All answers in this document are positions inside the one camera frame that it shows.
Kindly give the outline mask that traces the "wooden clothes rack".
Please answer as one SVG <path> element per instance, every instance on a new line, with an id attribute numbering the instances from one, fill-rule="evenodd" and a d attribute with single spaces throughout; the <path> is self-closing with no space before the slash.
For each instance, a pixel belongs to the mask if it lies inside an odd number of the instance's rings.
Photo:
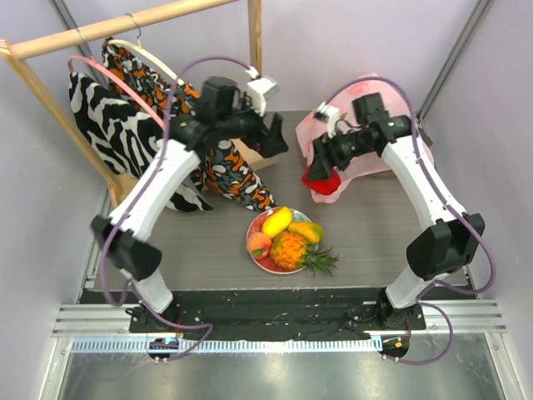
<path id="1" fill-rule="evenodd" d="M 118 176 L 111 172 L 110 168 L 107 167 L 82 137 L 74 121 L 67 115 L 65 107 L 58 102 L 47 85 L 29 66 L 27 60 L 75 47 L 85 42 L 116 36 L 119 33 L 131 31 L 134 28 L 144 28 L 226 4 L 227 2 L 224 0 L 177 1 L 135 12 L 131 17 L 126 15 L 115 17 L 86 25 L 79 29 L 58 32 L 18 44 L 12 44 L 8 40 L 3 39 L 1 41 L 1 57 L 24 81 L 33 95 L 51 113 L 65 133 L 87 157 L 88 161 L 102 175 L 107 183 L 111 203 L 117 206 L 129 194 L 135 180 L 126 176 Z"/>

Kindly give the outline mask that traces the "black white zebra garment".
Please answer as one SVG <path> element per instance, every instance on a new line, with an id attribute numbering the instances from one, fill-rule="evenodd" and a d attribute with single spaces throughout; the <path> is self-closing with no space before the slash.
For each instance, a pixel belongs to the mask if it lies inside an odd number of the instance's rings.
<path id="1" fill-rule="evenodd" d="M 158 152 L 159 124 L 81 72 L 70 74 L 68 93 L 77 128 L 104 163 L 141 178 Z"/>

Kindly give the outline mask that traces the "olive green cloth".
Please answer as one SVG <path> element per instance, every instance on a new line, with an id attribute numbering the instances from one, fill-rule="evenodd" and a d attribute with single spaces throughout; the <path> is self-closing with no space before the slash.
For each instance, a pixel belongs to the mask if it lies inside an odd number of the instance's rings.
<path id="1" fill-rule="evenodd" d="M 417 119 L 417 127 L 418 127 L 418 131 L 419 131 L 422 141 L 428 148 L 431 148 L 433 146 L 433 141 L 430 138 L 430 136 L 426 133 L 424 126 L 423 126 L 423 122 L 419 118 Z"/>

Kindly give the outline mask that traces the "pink plastic hanger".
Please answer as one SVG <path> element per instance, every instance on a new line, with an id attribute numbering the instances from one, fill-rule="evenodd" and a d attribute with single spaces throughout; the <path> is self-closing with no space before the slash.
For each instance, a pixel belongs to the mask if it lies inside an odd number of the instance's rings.
<path id="1" fill-rule="evenodd" d="M 71 56 L 67 61 L 67 66 L 71 73 L 74 71 L 74 66 L 73 66 L 74 61 L 85 63 L 89 67 L 92 67 L 98 70 L 101 74 L 109 78 L 112 82 L 114 82 L 117 86 L 119 86 L 128 96 L 134 99 L 135 102 L 156 121 L 156 123 L 160 126 L 163 132 L 167 131 L 168 122 L 165 122 L 161 117 L 159 117 L 159 115 L 133 89 L 131 89 L 119 77 L 117 77 L 115 74 L 107 70 L 103 65 L 101 65 L 94 59 L 84 57 L 84 56 L 79 56 L 79 55 Z"/>

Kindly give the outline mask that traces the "fake pineapple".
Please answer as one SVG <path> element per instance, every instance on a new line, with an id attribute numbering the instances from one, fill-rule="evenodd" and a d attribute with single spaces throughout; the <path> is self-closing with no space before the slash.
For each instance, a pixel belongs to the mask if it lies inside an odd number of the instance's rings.
<path id="1" fill-rule="evenodd" d="M 269 256 L 279 268 L 288 271 L 308 268 L 314 274 L 322 272 L 330 277 L 339 261 L 339 257 L 332 254 L 331 248 L 311 244 L 302 235 L 288 231 L 273 239 Z"/>

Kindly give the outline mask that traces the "orange black patterned garment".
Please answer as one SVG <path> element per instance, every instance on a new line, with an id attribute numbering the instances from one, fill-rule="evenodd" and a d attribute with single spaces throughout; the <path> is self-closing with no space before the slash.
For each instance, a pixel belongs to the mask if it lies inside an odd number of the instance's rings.
<path id="1" fill-rule="evenodd" d="M 170 84 L 157 66 L 127 47 L 102 45 L 103 65 L 133 89 L 160 116 L 167 108 Z M 243 207 L 262 213 L 275 208 L 276 201 L 253 171 L 233 141 L 222 141 L 206 155 L 191 175 L 199 189 L 210 188 Z"/>

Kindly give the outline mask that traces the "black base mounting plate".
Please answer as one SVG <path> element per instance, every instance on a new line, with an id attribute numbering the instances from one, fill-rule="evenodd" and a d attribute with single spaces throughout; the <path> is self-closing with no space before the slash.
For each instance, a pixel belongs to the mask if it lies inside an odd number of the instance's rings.
<path id="1" fill-rule="evenodd" d="M 213 326 L 212 341 L 341 341 L 384 331 L 376 314 L 378 288 L 180 291 L 168 327 L 142 306 L 129 307 L 131 333 L 168 333 L 198 340 Z"/>

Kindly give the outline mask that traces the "red and teal plate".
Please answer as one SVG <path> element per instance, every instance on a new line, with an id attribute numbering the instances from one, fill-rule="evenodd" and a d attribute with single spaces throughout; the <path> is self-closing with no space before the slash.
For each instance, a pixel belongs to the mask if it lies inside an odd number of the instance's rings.
<path id="1" fill-rule="evenodd" d="M 270 211 L 266 211 L 266 212 L 263 212 L 262 214 L 260 214 L 258 217 L 256 217 L 251 225 L 249 226 L 248 228 L 248 231 L 247 231 L 247 238 L 248 236 L 253 233 L 253 232 L 261 232 L 262 231 L 262 224 L 263 222 L 265 221 L 265 219 L 272 215 L 276 210 L 278 210 L 280 207 L 278 208 L 274 208 Z M 298 212 L 297 210 L 294 210 L 294 209 L 291 209 L 291 212 L 292 212 L 292 222 L 312 222 L 312 220 L 310 218 L 308 218 L 306 215 L 302 214 L 301 212 Z M 297 271 L 288 271 L 284 268 L 281 268 L 281 267 L 278 267 L 273 261 L 272 259 L 270 258 L 270 256 L 268 255 L 267 257 L 263 258 L 263 259 L 254 259 L 252 258 L 252 260 L 262 269 L 270 272 L 270 273 L 275 273 L 275 274 L 292 274 L 292 273 L 297 273 L 301 270 L 297 270 Z"/>

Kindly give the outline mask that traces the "fake yellow mango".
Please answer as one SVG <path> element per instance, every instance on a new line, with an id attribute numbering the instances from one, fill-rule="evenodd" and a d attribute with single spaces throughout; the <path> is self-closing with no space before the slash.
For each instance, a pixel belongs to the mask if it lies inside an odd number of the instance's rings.
<path id="1" fill-rule="evenodd" d="M 262 233 L 273 239 L 288 228 L 292 222 L 292 212 L 289 207 L 281 207 L 268 216 L 262 224 Z"/>

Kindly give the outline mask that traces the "fake orange mango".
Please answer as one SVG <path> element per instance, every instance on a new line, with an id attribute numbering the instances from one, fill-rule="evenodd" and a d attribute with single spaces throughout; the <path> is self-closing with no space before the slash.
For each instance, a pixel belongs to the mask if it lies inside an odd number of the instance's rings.
<path id="1" fill-rule="evenodd" d="M 322 227 L 315 222 L 292 222 L 287 230 L 303 236 L 310 244 L 318 244 L 324 238 Z"/>

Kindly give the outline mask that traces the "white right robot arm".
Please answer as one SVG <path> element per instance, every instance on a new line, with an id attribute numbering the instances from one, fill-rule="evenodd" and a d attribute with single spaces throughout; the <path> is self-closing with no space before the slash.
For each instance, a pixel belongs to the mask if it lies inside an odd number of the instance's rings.
<path id="1" fill-rule="evenodd" d="M 337 125 L 342 120 L 338 108 L 323 103 L 314 112 L 326 132 L 313 139 L 312 161 L 302 180 L 317 193 L 331 194 L 351 161 L 370 153 L 396 175 L 421 225 L 421 233 L 406 249 L 405 269 L 376 300 L 379 324 L 398 329 L 414 313 L 425 289 L 472 260 L 485 222 L 480 214 L 467 213 L 447 190 L 409 116 L 391 116 L 379 93 L 359 97 L 352 106 L 359 126 L 346 132 Z"/>

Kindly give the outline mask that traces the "pink plastic bag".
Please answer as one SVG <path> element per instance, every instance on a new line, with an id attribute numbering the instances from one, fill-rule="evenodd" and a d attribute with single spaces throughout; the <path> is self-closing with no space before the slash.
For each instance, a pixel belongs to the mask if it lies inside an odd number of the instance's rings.
<path id="1" fill-rule="evenodd" d="M 375 74 L 366 76 L 364 81 L 352 83 L 342 89 L 329 104 L 339 108 L 341 114 L 346 114 L 346 120 L 353 123 L 356 121 L 356 117 L 352 102 L 364 95 L 374 93 L 381 95 L 384 108 L 392 117 L 410 114 L 410 109 L 400 93 Z M 412 138 L 406 137 L 399 140 L 392 148 L 386 149 L 383 152 L 384 157 L 378 157 L 373 152 L 352 159 L 349 167 L 339 172 L 340 187 L 330 195 L 322 195 L 312 190 L 313 201 L 316 203 L 334 203 L 348 187 L 351 180 L 389 170 L 395 173 L 417 209 L 428 208 L 430 203 L 439 202 L 434 186 L 437 186 L 446 197 L 449 197 L 449 192 L 433 166 L 434 160 L 430 149 L 422 142 L 421 138 L 417 138 L 416 144 L 420 146 L 419 156 L 414 154 Z"/>

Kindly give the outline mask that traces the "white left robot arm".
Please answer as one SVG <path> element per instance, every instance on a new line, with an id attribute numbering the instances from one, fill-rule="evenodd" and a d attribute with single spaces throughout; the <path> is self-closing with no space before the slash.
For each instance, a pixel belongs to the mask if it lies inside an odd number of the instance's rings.
<path id="1" fill-rule="evenodd" d="M 177 311 L 159 268 L 162 254 L 147 241 L 152 229 L 172 194 L 220 141 L 239 138 L 264 158 L 287 151 L 281 115 L 264 123 L 267 100 L 277 90 L 273 79 L 257 75 L 237 97 L 231 79 L 208 78 L 194 112 L 165 123 L 162 147 L 127 198 L 108 217 L 92 220 L 101 264 L 112 262 L 130 279 L 158 332 L 176 326 Z"/>

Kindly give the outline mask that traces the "fake peach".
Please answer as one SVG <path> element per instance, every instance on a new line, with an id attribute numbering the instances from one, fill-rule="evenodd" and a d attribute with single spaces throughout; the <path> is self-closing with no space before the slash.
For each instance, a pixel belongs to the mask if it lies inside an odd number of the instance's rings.
<path id="1" fill-rule="evenodd" d="M 263 259 L 269 255 L 272 240 L 263 232 L 252 232 L 247 238 L 247 251 L 254 259 Z"/>

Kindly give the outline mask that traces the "fake red apple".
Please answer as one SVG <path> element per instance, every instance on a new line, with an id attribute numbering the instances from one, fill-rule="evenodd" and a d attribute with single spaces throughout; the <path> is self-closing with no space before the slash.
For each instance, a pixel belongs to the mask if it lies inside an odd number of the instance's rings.
<path id="1" fill-rule="evenodd" d="M 333 194 L 341 185 L 340 176 L 331 165 L 311 165 L 301 180 L 306 187 L 322 195 Z"/>

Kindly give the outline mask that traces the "cream plastic hanger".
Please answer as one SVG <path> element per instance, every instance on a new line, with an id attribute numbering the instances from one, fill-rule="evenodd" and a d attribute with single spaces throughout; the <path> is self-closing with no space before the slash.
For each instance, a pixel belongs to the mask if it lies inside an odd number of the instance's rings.
<path id="1" fill-rule="evenodd" d="M 165 73 L 172 81 L 176 81 L 178 84 L 183 84 L 184 81 L 178 77 L 178 75 L 173 72 L 162 60 L 160 60 L 158 57 L 154 56 L 150 52 L 148 52 L 143 47 L 139 46 L 138 44 L 134 44 L 125 40 L 121 39 L 112 39 L 107 41 L 108 45 L 118 45 L 123 48 L 129 48 L 130 50 L 133 50 L 133 52 L 138 53 L 139 55 L 142 55 L 144 58 L 146 58 L 148 61 L 152 62 L 155 66 L 159 68 L 159 70 L 163 73 Z"/>

